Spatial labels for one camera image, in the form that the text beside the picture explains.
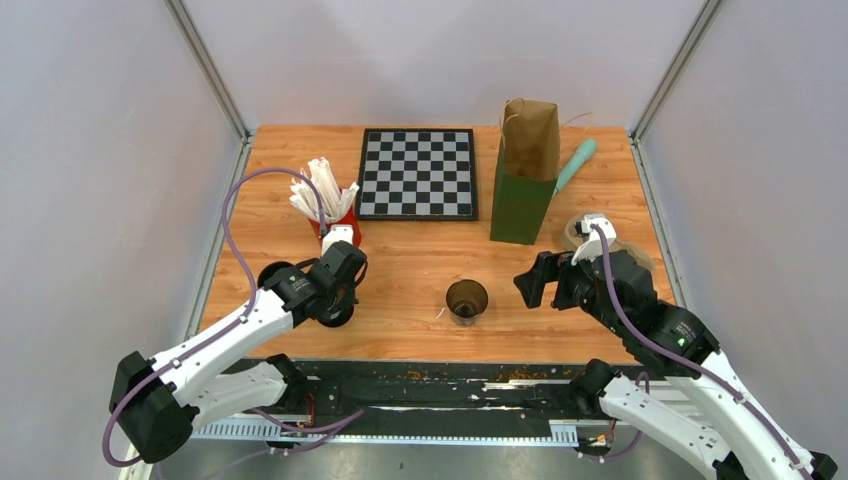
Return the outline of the clear brown plastic cup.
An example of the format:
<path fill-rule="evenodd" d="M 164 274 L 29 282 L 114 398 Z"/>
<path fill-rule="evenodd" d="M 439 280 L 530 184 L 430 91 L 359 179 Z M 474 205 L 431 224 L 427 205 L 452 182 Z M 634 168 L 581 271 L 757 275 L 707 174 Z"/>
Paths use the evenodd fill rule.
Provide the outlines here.
<path fill-rule="evenodd" d="M 471 279 L 454 282 L 446 291 L 446 307 L 451 319 L 459 326 L 468 327 L 487 310 L 489 295 L 485 287 Z"/>

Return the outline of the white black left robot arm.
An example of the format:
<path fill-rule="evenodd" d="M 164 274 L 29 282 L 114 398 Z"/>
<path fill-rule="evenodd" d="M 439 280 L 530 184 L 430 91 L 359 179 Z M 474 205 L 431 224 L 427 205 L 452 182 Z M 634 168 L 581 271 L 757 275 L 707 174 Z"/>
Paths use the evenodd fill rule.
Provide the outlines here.
<path fill-rule="evenodd" d="M 284 354 L 237 373 L 238 360 L 308 320 L 336 328 L 353 315 L 367 256 L 347 241 L 319 258 L 267 265 L 247 301 L 200 334 L 150 358 L 125 356 L 114 378 L 107 427 L 120 427 L 138 460 L 158 463 L 197 430 L 255 407 L 298 411 L 306 377 Z"/>

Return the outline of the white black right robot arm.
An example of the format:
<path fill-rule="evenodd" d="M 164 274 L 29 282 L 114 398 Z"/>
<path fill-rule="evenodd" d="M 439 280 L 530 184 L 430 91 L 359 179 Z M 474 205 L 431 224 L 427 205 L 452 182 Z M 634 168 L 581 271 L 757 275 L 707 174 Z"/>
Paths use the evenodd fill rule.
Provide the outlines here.
<path fill-rule="evenodd" d="M 599 359 L 571 383 L 577 413 L 626 421 L 708 479 L 835 478 L 835 460 L 802 447 L 770 419 L 716 337 L 695 314 L 659 299 L 650 271 L 629 253 L 581 259 L 574 252 L 542 252 L 514 279 L 529 308 L 540 306 L 549 283 L 557 286 L 553 308 L 578 308 L 597 320 L 649 372 L 683 393 L 705 421 L 679 414 Z"/>

